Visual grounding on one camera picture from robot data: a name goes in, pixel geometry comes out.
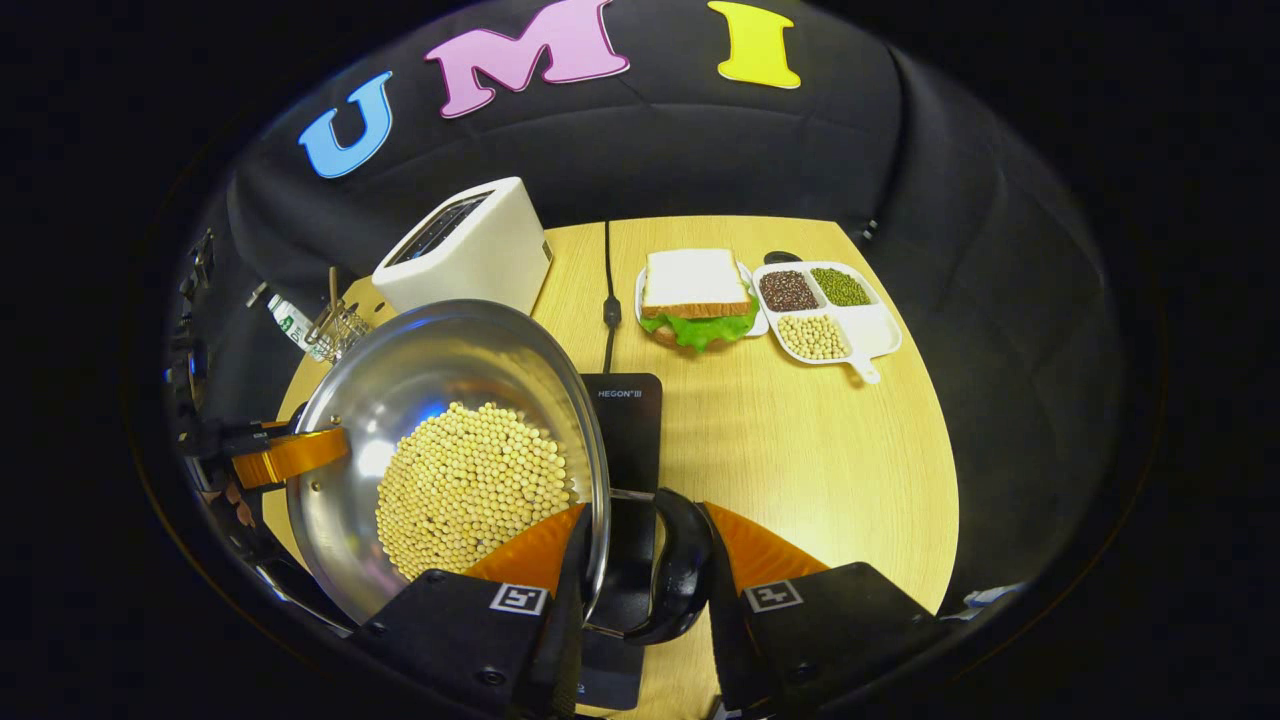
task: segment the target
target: lettuce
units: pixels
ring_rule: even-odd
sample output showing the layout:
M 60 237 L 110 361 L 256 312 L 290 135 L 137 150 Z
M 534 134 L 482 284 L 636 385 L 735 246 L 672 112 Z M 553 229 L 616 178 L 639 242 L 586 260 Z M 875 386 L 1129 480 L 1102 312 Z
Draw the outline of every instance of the lettuce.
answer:
M 746 295 L 751 299 L 751 309 L 742 315 L 724 315 L 722 318 L 698 320 L 658 315 L 657 318 L 640 318 L 640 325 L 648 332 L 653 332 L 662 325 L 671 325 L 671 329 L 676 331 L 676 345 L 692 347 L 698 352 L 703 352 L 713 340 L 719 338 L 724 342 L 733 342 L 741 340 L 751 329 L 751 325 L 755 324 L 755 314 L 760 311 L 760 301 L 755 299 L 750 288 L 748 288 Z

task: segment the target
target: letter m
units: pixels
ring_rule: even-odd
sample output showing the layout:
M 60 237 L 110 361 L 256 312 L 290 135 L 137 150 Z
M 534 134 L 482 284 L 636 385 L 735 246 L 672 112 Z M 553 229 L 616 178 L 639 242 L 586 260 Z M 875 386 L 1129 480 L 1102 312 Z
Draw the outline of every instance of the letter m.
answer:
M 493 101 L 497 92 L 480 85 L 477 73 L 520 92 L 529 87 L 543 50 L 550 65 L 543 79 L 552 83 L 579 82 L 613 76 L 630 63 L 613 51 L 604 31 L 604 6 L 611 0 L 561 0 L 543 8 L 520 38 L 489 29 L 472 29 L 442 42 L 426 54 L 440 63 L 449 101 L 440 115 L 457 118 Z

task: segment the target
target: white bread slice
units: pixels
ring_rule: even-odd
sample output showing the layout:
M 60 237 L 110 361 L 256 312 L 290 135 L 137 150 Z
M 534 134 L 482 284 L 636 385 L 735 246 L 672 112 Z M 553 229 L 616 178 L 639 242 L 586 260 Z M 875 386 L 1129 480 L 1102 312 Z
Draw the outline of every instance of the white bread slice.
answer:
M 689 249 L 650 252 L 640 314 L 645 318 L 742 315 L 751 299 L 732 250 Z

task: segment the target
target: white plate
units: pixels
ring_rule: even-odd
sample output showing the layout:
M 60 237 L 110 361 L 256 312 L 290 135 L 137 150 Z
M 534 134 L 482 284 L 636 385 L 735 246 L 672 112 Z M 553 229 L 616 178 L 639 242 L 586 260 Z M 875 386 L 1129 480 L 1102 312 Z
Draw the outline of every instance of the white plate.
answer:
M 641 304 L 641 301 L 644 301 L 644 278 L 645 278 L 645 275 L 646 275 L 648 272 L 649 272 L 649 268 L 640 268 L 640 274 L 636 275 L 636 322 L 637 323 L 640 322 L 640 318 L 641 318 L 641 315 L 640 315 L 640 304 Z M 756 297 L 760 297 L 760 293 L 756 292 L 755 286 L 751 283 L 751 270 L 748 270 L 746 265 L 739 263 L 737 264 L 737 273 L 742 277 L 742 282 L 746 283 L 746 286 L 751 290 L 751 292 L 754 292 Z M 764 318 L 764 301 L 762 300 L 760 301 L 760 311 L 755 314 L 755 324 L 751 325 L 751 329 L 746 331 L 746 337 L 760 337 L 762 334 L 768 334 L 768 332 L 769 332 L 769 322 Z
M 858 284 L 863 286 L 867 291 L 867 297 L 870 299 L 869 305 L 851 305 L 849 307 L 841 307 L 833 305 L 827 300 L 826 293 L 822 292 L 822 287 L 818 282 L 813 279 L 809 270 L 814 268 L 827 268 L 832 270 L 840 270 L 847 275 L 851 275 L 858 281 Z M 805 283 L 808 283 L 809 290 L 813 291 L 814 299 L 818 301 L 818 307 L 814 310 L 791 310 L 778 313 L 769 309 L 769 305 L 764 301 L 764 296 L 760 295 L 760 278 L 769 273 L 777 273 L 783 270 L 795 270 L 804 277 Z M 884 302 L 881 300 L 876 288 L 872 287 L 867 278 L 861 273 L 845 265 L 842 263 L 774 263 L 772 265 L 760 265 L 755 269 L 751 277 L 751 282 L 755 286 L 755 296 L 760 299 L 760 309 L 764 310 L 763 315 L 768 319 L 769 327 L 773 328 L 774 337 L 778 338 L 778 345 L 801 363 L 809 365 L 831 365 L 835 363 L 847 363 L 854 365 L 858 374 L 863 377 L 868 383 L 879 382 L 879 373 L 872 365 L 872 357 L 879 357 L 881 355 L 888 355 L 899 347 L 902 346 L 902 328 L 897 325 L 897 320 L 893 319 L 893 314 L 888 311 Z M 782 341 L 782 336 L 778 333 L 778 320 L 785 315 L 795 316 L 813 316 L 813 315 L 827 315 L 840 329 L 841 334 L 845 336 L 845 341 L 852 350 L 849 357 L 837 357 L 833 360 L 812 360 L 809 357 L 801 357 L 787 347 L 787 343 Z

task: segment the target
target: black power cord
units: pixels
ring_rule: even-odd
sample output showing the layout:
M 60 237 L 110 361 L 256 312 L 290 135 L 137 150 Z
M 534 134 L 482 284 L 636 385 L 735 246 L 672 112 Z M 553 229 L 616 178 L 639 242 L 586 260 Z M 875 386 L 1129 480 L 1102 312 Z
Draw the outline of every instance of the black power cord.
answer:
M 604 301 L 604 324 L 609 327 L 609 340 L 604 346 L 604 373 L 613 364 L 613 333 L 622 322 L 622 304 L 613 295 L 613 263 L 609 261 L 609 222 L 604 220 L 604 279 L 609 283 L 609 299 Z

